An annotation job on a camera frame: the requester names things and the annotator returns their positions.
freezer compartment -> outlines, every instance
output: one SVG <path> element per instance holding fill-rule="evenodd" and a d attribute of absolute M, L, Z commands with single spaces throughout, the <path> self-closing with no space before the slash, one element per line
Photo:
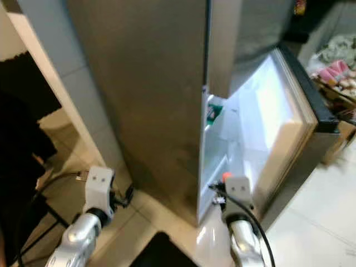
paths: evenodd
<path fill-rule="evenodd" d="M 250 179 L 256 213 L 261 215 L 317 121 L 277 50 L 231 97 L 212 99 L 224 107 L 205 131 L 200 189 L 221 178 L 210 174 L 225 158 L 227 171 Z M 202 192 L 199 214 L 206 205 Z"/>

tiled floor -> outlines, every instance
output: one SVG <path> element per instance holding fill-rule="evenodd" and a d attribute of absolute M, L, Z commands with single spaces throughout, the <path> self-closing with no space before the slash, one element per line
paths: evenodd
<path fill-rule="evenodd" d="M 41 126 L 53 138 L 64 162 L 57 171 L 78 170 L 95 163 L 62 111 L 45 118 Z M 269 229 L 277 266 L 356 266 L 355 159 L 356 143 L 329 168 L 315 169 Z M 59 183 L 48 192 L 49 203 L 70 221 L 84 203 L 83 187 L 84 184 L 73 179 Z M 220 220 L 219 208 L 212 208 L 196 229 L 141 191 L 135 193 L 131 204 L 118 210 L 113 222 L 103 230 L 88 266 L 129 266 L 158 230 L 168 233 L 199 266 L 233 265 L 228 232 Z M 33 235 L 38 235 L 51 221 L 46 216 Z M 62 231 L 63 228 L 56 227 L 30 251 L 26 260 L 50 253 Z M 44 266 L 44 262 L 29 266 Z"/>

power cord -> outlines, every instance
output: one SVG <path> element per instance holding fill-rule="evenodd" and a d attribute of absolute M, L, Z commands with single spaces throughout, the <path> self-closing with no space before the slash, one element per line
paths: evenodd
<path fill-rule="evenodd" d="M 30 211 L 30 208 L 32 205 L 36 202 L 36 200 L 39 198 L 39 196 L 49 187 L 51 186 L 54 182 L 68 178 L 68 177 L 82 177 L 83 175 L 86 174 L 86 171 L 78 171 L 78 172 L 70 172 L 67 174 L 61 174 L 58 175 L 49 181 L 45 182 L 45 184 L 36 192 L 36 194 L 33 196 L 31 202 L 25 207 L 24 211 L 22 212 L 17 225 L 16 225 L 16 230 L 15 230 L 15 239 L 16 239 L 16 254 L 17 254 L 17 261 L 19 267 L 24 267 L 24 263 L 22 260 L 22 255 L 21 255 L 21 246 L 20 246 L 20 236 L 21 236 L 21 226 L 23 221 L 26 219 L 28 212 Z"/>
<path fill-rule="evenodd" d="M 268 242 L 268 239 L 266 237 L 266 234 L 265 234 L 262 226 L 260 225 L 260 223 L 257 221 L 256 217 L 253 215 L 253 213 L 241 201 L 239 201 L 238 199 L 234 198 L 233 196 L 230 196 L 226 192 L 221 191 L 219 188 L 216 187 L 216 185 L 209 185 L 209 188 L 214 190 L 215 192 L 217 192 L 219 195 L 224 196 L 227 199 L 231 200 L 234 204 L 239 206 L 244 212 L 246 212 L 250 216 L 250 218 L 252 219 L 254 224 L 257 226 L 259 232 L 261 233 L 261 236 L 262 236 L 262 239 L 263 239 L 264 243 L 266 244 L 266 247 L 267 247 L 267 250 L 268 250 L 268 254 L 269 254 L 269 258 L 271 260 L 271 265 L 272 265 L 272 267 L 275 267 L 275 262 L 274 262 L 272 250 L 271 250 L 271 247 L 269 245 L 269 242 Z"/>

stainless steel refrigerator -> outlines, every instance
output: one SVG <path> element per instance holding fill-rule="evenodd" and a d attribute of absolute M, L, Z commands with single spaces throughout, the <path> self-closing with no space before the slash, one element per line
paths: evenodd
<path fill-rule="evenodd" d="M 267 228 L 338 137 L 279 43 L 293 2 L 67 1 L 135 187 L 192 224 L 230 171 Z"/>

